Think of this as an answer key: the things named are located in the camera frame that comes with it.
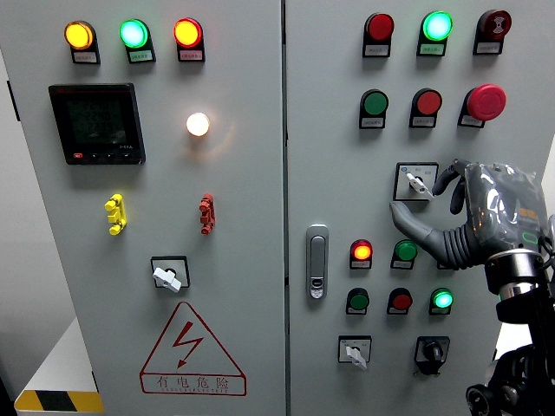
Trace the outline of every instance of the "yellow black hazard stripe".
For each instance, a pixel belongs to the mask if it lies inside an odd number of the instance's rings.
[[[24,390],[17,398],[15,408],[19,411],[104,413],[97,392]]]

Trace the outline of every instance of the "white light bulb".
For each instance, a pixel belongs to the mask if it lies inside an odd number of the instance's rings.
[[[206,114],[194,113],[187,119],[187,130],[194,136],[204,136],[209,126],[210,121]]]

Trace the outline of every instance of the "illuminated indicator light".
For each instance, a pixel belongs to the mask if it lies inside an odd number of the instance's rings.
[[[349,303],[352,309],[363,310],[368,307],[369,299],[365,295],[354,295]]]
[[[425,115],[437,113],[441,107],[441,96],[435,91],[427,91],[418,97],[416,107]]]
[[[424,19],[422,30],[430,41],[439,42],[446,39],[453,28],[453,20],[445,11],[435,11]]]
[[[356,260],[368,260],[372,257],[372,244],[368,240],[356,240],[350,246],[350,252]]]
[[[385,41],[393,34],[395,25],[390,15],[379,13],[370,19],[368,34],[376,41]]]
[[[411,262],[416,258],[418,249],[412,241],[401,241],[395,246],[395,255],[403,262]]]
[[[368,114],[378,115],[388,107],[388,99],[382,93],[374,92],[364,100],[364,109]]]
[[[399,295],[393,300],[393,307],[398,310],[407,310],[413,304],[413,299],[409,295]]]
[[[147,26],[136,19],[126,20],[120,26],[120,37],[129,48],[141,48],[148,40]]]
[[[372,250],[367,245],[359,245],[355,248],[354,256],[357,260],[366,260],[372,254]]]
[[[88,49],[95,40],[92,29],[84,22],[68,23],[63,34],[73,49]]]
[[[173,26],[175,41],[184,48],[197,46],[202,39],[202,28],[199,23],[189,17],[179,20]]]
[[[527,243],[537,244],[538,243],[538,236],[532,234],[531,232],[523,232],[522,239]]]
[[[448,308],[453,304],[453,295],[449,290],[438,289],[433,294],[434,305],[437,308]]]
[[[505,105],[505,91],[495,84],[480,85],[470,93],[467,100],[468,113],[481,121],[498,117],[505,109]]]
[[[194,136],[204,136],[210,127],[210,121],[205,114],[191,114],[187,119],[187,130]]]

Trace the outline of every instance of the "red terminal connector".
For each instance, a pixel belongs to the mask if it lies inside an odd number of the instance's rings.
[[[205,193],[199,205],[200,209],[200,223],[202,229],[200,230],[203,236],[207,236],[212,232],[216,225],[216,215],[214,214],[214,198],[210,193]]]

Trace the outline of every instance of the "white switch knob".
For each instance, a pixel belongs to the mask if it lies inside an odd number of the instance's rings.
[[[426,197],[428,201],[431,201],[432,199],[434,199],[434,195],[432,194],[432,192],[430,192],[428,187],[424,184],[424,182],[422,182],[421,179],[418,179],[415,175],[413,175],[410,172],[407,172],[407,179],[410,186],[418,193],[421,193],[422,195],[424,195],[424,197]]]
[[[181,289],[181,282],[175,278],[175,273],[171,270],[165,271],[157,267],[153,273],[153,278],[158,285],[162,285],[174,293],[179,292]]]
[[[359,367],[361,370],[366,370],[366,360],[363,359],[361,356],[361,352],[358,348],[351,348],[345,347],[347,349],[347,356],[356,367]]]

